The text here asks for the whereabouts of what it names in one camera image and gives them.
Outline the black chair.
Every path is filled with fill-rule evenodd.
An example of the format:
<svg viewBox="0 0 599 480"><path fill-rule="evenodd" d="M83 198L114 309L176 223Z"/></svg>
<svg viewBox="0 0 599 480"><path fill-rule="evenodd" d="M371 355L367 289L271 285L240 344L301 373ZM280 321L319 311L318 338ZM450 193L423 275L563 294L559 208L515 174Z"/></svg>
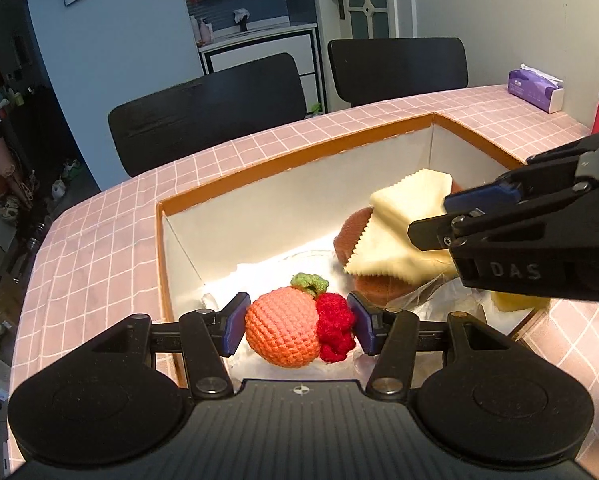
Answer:
<svg viewBox="0 0 599 480"><path fill-rule="evenodd" d="M352 106L469 85L457 37L335 39L328 55L336 92Z"/></svg>
<svg viewBox="0 0 599 480"><path fill-rule="evenodd" d="M119 105L108 125L121 165L136 177L305 116L296 63L280 53Z"/></svg>

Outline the left black chair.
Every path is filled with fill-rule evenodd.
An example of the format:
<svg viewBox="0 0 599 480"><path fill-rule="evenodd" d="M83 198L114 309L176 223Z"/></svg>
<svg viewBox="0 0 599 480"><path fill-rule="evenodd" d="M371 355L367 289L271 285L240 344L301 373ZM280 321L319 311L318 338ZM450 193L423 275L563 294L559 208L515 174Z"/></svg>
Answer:
<svg viewBox="0 0 599 480"><path fill-rule="evenodd" d="M280 53L119 105L108 125L121 165L136 177L305 116L296 63Z"/></svg>

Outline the orange storage box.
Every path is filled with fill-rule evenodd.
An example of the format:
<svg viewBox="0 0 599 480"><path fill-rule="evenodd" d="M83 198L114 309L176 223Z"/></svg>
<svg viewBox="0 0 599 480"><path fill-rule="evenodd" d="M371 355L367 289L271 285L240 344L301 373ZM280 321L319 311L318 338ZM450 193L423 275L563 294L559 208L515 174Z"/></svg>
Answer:
<svg viewBox="0 0 599 480"><path fill-rule="evenodd" d="M258 262L337 232L379 188L422 168L460 188L523 162L476 130L425 114L362 129L258 162L156 205L162 316L200 304L200 289L240 263Z"/></svg>

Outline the pink checked tablecloth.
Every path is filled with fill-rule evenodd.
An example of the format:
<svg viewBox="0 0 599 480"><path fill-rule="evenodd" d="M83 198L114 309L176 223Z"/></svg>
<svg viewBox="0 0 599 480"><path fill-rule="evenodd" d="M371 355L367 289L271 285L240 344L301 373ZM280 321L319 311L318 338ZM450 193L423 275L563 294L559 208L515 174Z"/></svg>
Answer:
<svg viewBox="0 0 599 480"><path fill-rule="evenodd" d="M60 215L37 254L16 336L18 385L133 312L160 315L158 200L224 174L399 119L438 114L525 158L585 136L565 113L542 113L502 86L354 107L223 143L122 182ZM595 404L579 462L599 478L599 304L560 300L526 334L538 354L576 377Z"/></svg>

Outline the clear bag with white ribbon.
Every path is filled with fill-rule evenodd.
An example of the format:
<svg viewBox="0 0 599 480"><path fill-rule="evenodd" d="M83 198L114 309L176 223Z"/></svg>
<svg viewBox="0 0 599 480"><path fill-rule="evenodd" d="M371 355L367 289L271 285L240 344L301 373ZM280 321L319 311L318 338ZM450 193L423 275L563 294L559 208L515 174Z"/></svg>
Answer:
<svg viewBox="0 0 599 480"><path fill-rule="evenodd" d="M219 310L237 292L247 292L252 300L266 292L290 285L290 280L298 273L317 274L329 282L329 292L345 296L353 290L354 279L345 274L336 259L332 241L328 237L317 238L297 246L288 252L255 263L240 263L236 270L224 278L210 281L197 292L200 302L208 308ZM482 318L482 295L464 287L459 280L435 282L429 292L421 292L410 301L398 299L389 305L389 310L398 312L409 310L422 321L444 321L449 312L460 310ZM375 362L357 347L348 353L347 358L338 363L328 364L315 359L301 368L283 368L267 362L242 341L234 356L224 360L231 376L235 379L308 379L368 377Z"/></svg>

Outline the right black chair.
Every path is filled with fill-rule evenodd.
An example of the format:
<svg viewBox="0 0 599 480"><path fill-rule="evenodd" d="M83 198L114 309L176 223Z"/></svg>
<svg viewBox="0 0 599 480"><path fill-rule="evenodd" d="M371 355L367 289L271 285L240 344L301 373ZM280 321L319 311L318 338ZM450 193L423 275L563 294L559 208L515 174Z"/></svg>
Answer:
<svg viewBox="0 0 599 480"><path fill-rule="evenodd" d="M469 85L457 37L335 39L328 55L336 92L352 106Z"/></svg>

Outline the purple tissue pack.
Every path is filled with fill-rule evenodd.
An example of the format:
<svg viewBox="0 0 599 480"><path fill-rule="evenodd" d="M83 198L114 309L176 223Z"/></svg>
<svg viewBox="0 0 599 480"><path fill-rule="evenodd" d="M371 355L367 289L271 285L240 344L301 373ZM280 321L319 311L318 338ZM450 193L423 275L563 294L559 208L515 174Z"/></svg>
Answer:
<svg viewBox="0 0 599 480"><path fill-rule="evenodd" d="M548 114L563 108L564 81L525 64L509 71L508 92Z"/></svg>

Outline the orange crochet fruit toy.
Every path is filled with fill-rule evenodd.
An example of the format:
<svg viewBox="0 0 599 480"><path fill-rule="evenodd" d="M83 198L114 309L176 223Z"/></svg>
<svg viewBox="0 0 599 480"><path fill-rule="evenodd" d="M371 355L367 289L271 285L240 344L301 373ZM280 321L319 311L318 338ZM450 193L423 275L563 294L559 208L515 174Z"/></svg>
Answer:
<svg viewBox="0 0 599 480"><path fill-rule="evenodd" d="M298 273L290 285L257 298L245 315L249 347L283 368L305 367L316 359L345 361L356 347L356 315L328 287L318 274Z"/></svg>

